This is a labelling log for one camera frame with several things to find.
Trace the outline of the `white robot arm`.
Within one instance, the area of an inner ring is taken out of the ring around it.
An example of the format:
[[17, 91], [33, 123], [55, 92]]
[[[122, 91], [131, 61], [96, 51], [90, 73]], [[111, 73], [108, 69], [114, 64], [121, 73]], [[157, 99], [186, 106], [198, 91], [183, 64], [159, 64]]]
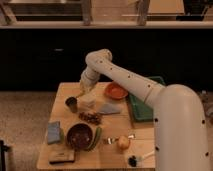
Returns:
[[90, 52], [81, 85], [89, 91], [105, 75], [154, 113], [155, 171], [211, 171], [205, 112], [199, 96], [181, 84], [164, 86], [112, 63], [108, 49]]

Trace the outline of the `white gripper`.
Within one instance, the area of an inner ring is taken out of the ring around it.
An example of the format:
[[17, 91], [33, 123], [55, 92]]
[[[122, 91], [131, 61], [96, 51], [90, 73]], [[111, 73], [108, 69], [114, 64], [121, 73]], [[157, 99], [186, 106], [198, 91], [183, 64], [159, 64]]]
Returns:
[[91, 81], [84, 75], [80, 79], [80, 89], [83, 94], [88, 94], [93, 89]]

